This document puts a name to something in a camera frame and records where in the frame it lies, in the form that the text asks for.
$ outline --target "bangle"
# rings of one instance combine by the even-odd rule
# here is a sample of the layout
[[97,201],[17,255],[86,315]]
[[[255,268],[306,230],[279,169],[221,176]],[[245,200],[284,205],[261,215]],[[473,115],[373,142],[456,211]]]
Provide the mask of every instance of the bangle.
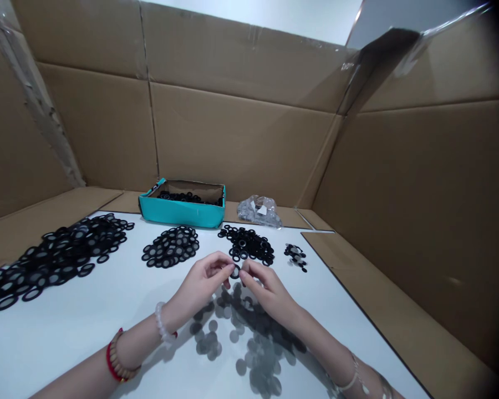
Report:
[[139,373],[141,366],[134,370],[127,370],[120,364],[118,356],[116,355],[116,342],[123,332],[124,331],[121,328],[115,334],[113,340],[107,346],[105,358],[107,359],[107,366],[109,367],[109,371],[113,378],[119,382],[128,382]]
[[353,376],[353,379],[351,380],[351,382],[349,384],[347,384],[346,386],[340,387],[337,385],[338,391],[339,392],[347,391],[355,384],[355,382],[358,379],[360,384],[362,385],[362,390],[364,391],[364,393],[366,395],[369,395],[370,391],[369,391],[368,387],[364,385],[364,381],[362,381],[362,378],[360,378],[359,363],[357,362],[357,357],[353,354],[353,352],[350,352],[350,353],[351,353],[351,356],[353,358],[353,365],[355,366],[355,375]]
[[163,326],[161,321],[161,311],[164,305],[164,302],[159,302],[155,307],[155,320],[157,320],[157,327],[159,327],[159,334],[161,334],[162,341],[172,344],[177,338],[177,331],[173,334],[169,334],[168,331],[166,331],[166,328]]

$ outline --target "black rubber ring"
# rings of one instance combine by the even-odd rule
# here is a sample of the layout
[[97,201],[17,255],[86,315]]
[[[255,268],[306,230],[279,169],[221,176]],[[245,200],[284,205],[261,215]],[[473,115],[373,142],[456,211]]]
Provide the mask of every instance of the black rubber ring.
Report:
[[[10,299],[13,299],[13,300],[10,303],[7,303],[5,306],[3,306],[3,305],[1,306],[1,304],[3,304],[4,302],[6,302],[6,301],[8,301]],[[17,303],[17,301],[18,301],[18,296],[16,296],[16,295],[8,296],[7,298],[2,299],[0,301],[0,311],[9,309],[15,303]]]
[[[30,293],[32,292],[37,292],[36,295],[34,296],[29,296]],[[41,288],[34,288],[34,289],[31,289],[30,291],[26,292],[23,296],[22,296],[22,301],[23,302],[30,302],[32,300],[34,300],[35,298],[37,298],[39,295],[41,295],[43,293],[43,290]]]

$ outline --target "plastic bag of washers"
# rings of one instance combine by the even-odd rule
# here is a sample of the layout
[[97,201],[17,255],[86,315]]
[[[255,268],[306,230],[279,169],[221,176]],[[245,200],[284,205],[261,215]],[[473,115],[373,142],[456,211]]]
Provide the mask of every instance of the plastic bag of washers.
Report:
[[272,198],[253,195],[238,204],[237,213],[241,220],[282,228],[283,223],[276,213],[276,202]]

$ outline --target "small black washer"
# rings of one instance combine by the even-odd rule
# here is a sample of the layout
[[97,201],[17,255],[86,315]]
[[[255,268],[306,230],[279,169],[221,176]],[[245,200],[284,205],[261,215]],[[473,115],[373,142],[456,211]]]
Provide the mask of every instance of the small black washer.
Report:
[[24,302],[30,302],[31,300],[34,300],[36,297],[38,297],[39,295],[41,295],[43,293],[43,290],[42,288],[34,288],[34,289],[31,289],[30,291],[26,292],[23,296],[22,296],[22,300]]
[[0,311],[12,307],[15,303],[17,303],[17,301],[18,301],[18,296],[16,295],[11,295],[8,296],[7,298],[2,299],[0,301]]
[[109,260],[109,255],[102,255],[101,257],[98,258],[96,261],[97,263],[105,263]]
[[235,269],[233,270],[233,273],[231,273],[230,277],[233,280],[236,280],[237,278],[239,278],[240,277],[240,267],[235,265]]

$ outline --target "teal box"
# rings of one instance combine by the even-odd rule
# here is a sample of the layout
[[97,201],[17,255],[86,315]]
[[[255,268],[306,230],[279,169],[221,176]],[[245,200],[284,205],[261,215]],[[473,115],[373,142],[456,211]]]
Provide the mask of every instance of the teal box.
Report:
[[[158,198],[161,191],[191,192],[204,202],[216,202],[222,197],[222,206]],[[152,222],[217,228],[225,215],[226,186],[162,178],[147,193],[139,196],[139,208],[142,217]]]

